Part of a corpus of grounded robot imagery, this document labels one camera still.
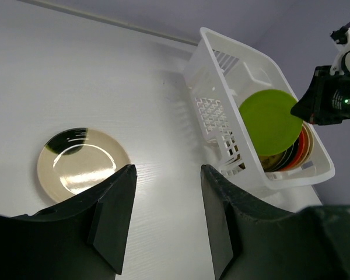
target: dish rack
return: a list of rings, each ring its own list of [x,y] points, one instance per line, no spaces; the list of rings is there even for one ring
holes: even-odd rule
[[[306,163],[291,171],[264,172],[239,106],[263,89],[281,89],[297,97],[270,57],[207,28],[200,33],[202,39],[183,75],[203,137],[218,145],[220,155],[214,167],[245,189],[278,190],[332,178],[333,162],[312,125],[314,148]]]

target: white tabletop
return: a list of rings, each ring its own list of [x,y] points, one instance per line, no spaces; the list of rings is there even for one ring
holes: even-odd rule
[[[112,135],[138,170],[123,275],[212,280],[200,187],[206,163],[181,71],[193,46],[0,0],[0,214],[52,205],[37,157],[56,133]],[[258,197],[297,211],[311,186]]]

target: wall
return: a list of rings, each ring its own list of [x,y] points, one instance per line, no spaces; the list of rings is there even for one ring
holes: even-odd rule
[[[329,34],[350,21],[350,0],[297,1],[255,45],[283,70],[302,97],[318,65],[331,65],[337,50]],[[326,204],[350,204],[350,120],[317,127],[336,175],[316,190]]]
[[[198,42],[200,27],[254,44],[296,0],[23,0]]]

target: red plate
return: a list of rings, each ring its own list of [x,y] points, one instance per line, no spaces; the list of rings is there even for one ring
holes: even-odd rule
[[[299,134],[299,144],[298,144],[298,151],[296,156],[294,157],[294,159],[287,165],[285,166],[283,169],[281,169],[280,171],[287,171],[288,169],[292,168],[293,166],[295,166],[297,164],[297,162],[301,159],[301,156],[303,154],[303,151],[305,149],[305,132],[303,131],[304,128],[302,127],[301,133]]]

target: robotic hand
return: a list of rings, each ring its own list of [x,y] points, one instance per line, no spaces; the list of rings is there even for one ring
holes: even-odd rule
[[[311,124],[340,124],[350,119],[350,22],[332,32],[339,54],[332,66],[315,68],[309,89],[290,113]]]

